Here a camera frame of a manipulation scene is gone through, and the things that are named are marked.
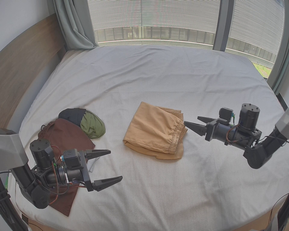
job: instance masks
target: mattress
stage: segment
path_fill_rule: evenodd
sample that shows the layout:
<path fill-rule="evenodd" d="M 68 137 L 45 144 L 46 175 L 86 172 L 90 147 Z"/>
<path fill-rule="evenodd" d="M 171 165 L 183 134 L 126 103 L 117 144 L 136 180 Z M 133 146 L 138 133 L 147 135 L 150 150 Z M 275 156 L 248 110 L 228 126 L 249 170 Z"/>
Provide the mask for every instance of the mattress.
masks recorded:
<path fill-rule="evenodd" d="M 221 107 L 242 103 L 260 108 L 257 128 L 268 135 L 283 114 L 273 91 L 243 56 L 178 46 L 131 45 L 68 52 L 24 118 L 20 138 L 29 143 L 41 125 L 66 108 L 98 115 L 106 133 L 92 141 L 109 149 L 91 180 L 123 176 L 100 192 L 79 188 L 69 217 L 51 207 L 37 209 L 20 193 L 13 176 L 8 190 L 17 210 L 58 230 L 232 230 L 263 213 L 288 192 L 289 145 L 260 169 L 243 151 L 189 130 L 179 160 L 158 160 L 122 140 L 141 101 L 180 109 L 184 120 L 217 118 Z"/>

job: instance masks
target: tan pants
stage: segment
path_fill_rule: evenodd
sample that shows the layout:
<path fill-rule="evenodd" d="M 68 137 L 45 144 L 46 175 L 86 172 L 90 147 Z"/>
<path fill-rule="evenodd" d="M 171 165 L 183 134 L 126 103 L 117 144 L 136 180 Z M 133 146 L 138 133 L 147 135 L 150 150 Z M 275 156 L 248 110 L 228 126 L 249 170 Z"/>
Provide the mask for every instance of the tan pants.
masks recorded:
<path fill-rule="evenodd" d="M 187 132 L 183 120 L 180 110 L 141 102 L 123 142 L 132 150 L 157 159 L 180 159 L 184 153 L 182 139 Z"/>

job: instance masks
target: wooden headboard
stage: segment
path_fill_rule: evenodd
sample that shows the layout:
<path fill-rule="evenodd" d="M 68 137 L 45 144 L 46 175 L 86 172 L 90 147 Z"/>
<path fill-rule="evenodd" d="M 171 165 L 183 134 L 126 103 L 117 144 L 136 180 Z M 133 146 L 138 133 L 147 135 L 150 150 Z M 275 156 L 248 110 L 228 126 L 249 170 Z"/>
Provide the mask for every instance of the wooden headboard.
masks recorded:
<path fill-rule="evenodd" d="M 6 128 L 26 90 L 63 49 L 56 14 L 28 28 L 0 51 L 0 128 Z"/>

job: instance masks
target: building exterior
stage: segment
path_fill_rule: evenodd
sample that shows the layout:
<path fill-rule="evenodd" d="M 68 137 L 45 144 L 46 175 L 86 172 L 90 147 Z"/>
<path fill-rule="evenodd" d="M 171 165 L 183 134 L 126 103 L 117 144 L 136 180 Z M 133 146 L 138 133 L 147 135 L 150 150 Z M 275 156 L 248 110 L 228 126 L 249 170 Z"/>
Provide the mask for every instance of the building exterior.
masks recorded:
<path fill-rule="evenodd" d="M 88 0 L 96 41 L 212 49 L 220 0 Z M 284 24 L 283 0 L 235 0 L 226 52 L 272 68 Z"/>

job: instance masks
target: olive green garment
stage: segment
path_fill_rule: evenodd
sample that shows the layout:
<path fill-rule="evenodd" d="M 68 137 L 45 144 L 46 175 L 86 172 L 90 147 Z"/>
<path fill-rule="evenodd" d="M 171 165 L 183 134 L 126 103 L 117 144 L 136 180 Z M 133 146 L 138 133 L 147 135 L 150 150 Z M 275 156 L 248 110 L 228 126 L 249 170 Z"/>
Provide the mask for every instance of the olive green garment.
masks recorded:
<path fill-rule="evenodd" d="M 89 138 L 99 138 L 105 133 L 104 123 L 98 116 L 86 110 L 80 122 L 80 128 Z"/>

